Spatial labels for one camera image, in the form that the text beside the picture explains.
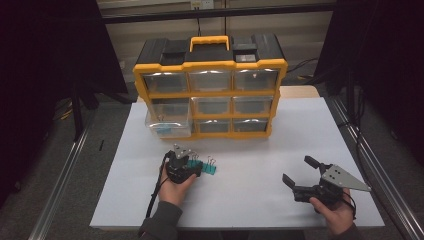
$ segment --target power outlet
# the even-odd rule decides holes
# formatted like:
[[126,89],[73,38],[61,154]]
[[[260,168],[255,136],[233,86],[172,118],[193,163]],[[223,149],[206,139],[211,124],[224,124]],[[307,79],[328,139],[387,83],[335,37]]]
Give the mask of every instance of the power outlet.
[[202,0],[202,8],[201,9],[214,9],[213,0]]
[[191,10],[200,10],[202,9],[202,1],[201,0],[191,0]]

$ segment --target forearm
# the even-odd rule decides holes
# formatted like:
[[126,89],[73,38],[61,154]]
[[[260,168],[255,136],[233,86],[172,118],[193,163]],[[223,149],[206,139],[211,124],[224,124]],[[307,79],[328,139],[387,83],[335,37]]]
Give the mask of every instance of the forearm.
[[362,240],[364,237],[359,232],[358,228],[355,224],[352,224],[350,228],[348,228],[343,233],[330,237],[331,240]]
[[141,240],[176,240],[177,223],[182,210],[168,202],[159,202],[152,218],[144,219],[139,230]]

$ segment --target human hand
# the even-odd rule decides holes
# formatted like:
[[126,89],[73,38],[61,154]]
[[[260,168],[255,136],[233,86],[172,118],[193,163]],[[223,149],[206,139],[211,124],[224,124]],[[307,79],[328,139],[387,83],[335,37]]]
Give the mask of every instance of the human hand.
[[[344,188],[343,191],[345,192],[345,194],[343,194],[343,199],[350,203],[349,189]],[[317,198],[311,197],[309,202],[325,217],[330,235],[339,235],[352,226],[353,210],[346,203],[339,201],[330,208],[327,208],[327,206],[325,206]]]
[[196,181],[196,174],[191,175],[183,183],[177,184],[168,178],[168,174],[166,173],[166,164],[168,163],[165,163],[160,180],[163,184],[159,190],[159,200],[169,202],[180,207],[184,201],[187,190]]

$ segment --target transparent drawer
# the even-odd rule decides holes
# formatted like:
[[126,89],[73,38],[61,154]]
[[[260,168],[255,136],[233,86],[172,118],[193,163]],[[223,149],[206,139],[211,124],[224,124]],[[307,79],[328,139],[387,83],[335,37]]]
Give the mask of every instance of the transparent drawer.
[[154,135],[160,138],[191,136],[193,122],[189,104],[151,104],[148,109],[145,125]]
[[228,91],[231,86],[231,71],[208,70],[190,72],[191,91]]
[[233,97],[234,113],[269,113],[272,96]]
[[234,132],[265,132],[268,118],[235,118]]
[[142,77],[152,93],[187,92],[185,73],[147,73]]
[[222,133],[230,130],[230,119],[196,120],[200,133]]
[[230,97],[192,98],[195,112],[198,114],[230,113]]
[[236,90],[274,90],[278,77],[276,69],[241,70],[234,73]]

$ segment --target black mechanical device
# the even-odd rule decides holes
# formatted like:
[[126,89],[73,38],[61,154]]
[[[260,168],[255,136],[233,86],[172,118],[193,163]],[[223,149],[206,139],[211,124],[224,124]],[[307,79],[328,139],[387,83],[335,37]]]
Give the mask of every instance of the black mechanical device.
[[169,162],[166,164],[166,173],[171,181],[180,184],[193,174],[200,177],[203,168],[202,162],[199,161],[195,166],[188,167],[190,154],[193,153],[191,149],[174,144],[174,151],[169,151],[167,153]]
[[[337,165],[320,163],[311,156],[305,156],[305,162],[315,169],[318,168],[321,178],[318,185],[304,187],[296,186],[296,183],[292,179],[286,174],[283,174],[283,182],[293,190],[294,200],[296,202],[308,203],[311,197],[315,197],[324,205],[332,206],[339,201],[346,202],[343,199],[343,188],[371,191],[369,186]],[[355,208],[348,202],[346,203],[352,208]]]

